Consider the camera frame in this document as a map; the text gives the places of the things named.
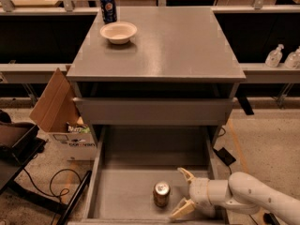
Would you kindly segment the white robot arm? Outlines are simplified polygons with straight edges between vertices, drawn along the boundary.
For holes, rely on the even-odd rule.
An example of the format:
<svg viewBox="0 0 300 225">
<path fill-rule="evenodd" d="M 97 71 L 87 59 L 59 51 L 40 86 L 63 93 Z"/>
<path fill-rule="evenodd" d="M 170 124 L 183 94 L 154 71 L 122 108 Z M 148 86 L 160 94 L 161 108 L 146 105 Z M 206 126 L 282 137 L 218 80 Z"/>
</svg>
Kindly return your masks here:
<svg viewBox="0 0 300 225">
<path fill-rule="evenodd" d="M 272 189 L 245 172 L 234 172 L 227 180 L 196 177 L 178 168 L 188 184 L 189 199 L 183 198 L 172 210 L 171 220 L 199 210 L 207 216 L 220 206 L 235 213 L 252 215 L 264 208 L 288 225 L 300 225 L 300 201 Z"/>
</svg>

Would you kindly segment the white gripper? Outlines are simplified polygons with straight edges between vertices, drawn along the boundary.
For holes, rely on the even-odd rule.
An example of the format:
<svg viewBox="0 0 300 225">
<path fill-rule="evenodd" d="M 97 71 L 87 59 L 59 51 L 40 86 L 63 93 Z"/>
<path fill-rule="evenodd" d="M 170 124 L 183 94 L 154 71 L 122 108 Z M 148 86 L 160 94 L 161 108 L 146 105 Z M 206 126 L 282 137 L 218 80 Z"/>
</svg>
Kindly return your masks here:
<svg viewBox="0 0 300 225">
<path fill-rule="evenodd" d="M 182 167 L 178 168 L 179 171 L 189 184 L 189 197 L 190 199 L 183 198 L 179 204 L 172 210 L 169 219 L 177 220 L 184 217 L 195 210 L 199 210 L 203 215 L 212 218 L 216 214 L 213 204 L 209 201 L 208 196 L 208 178 L 195 178 L 194 174 Z"/>
</svg>

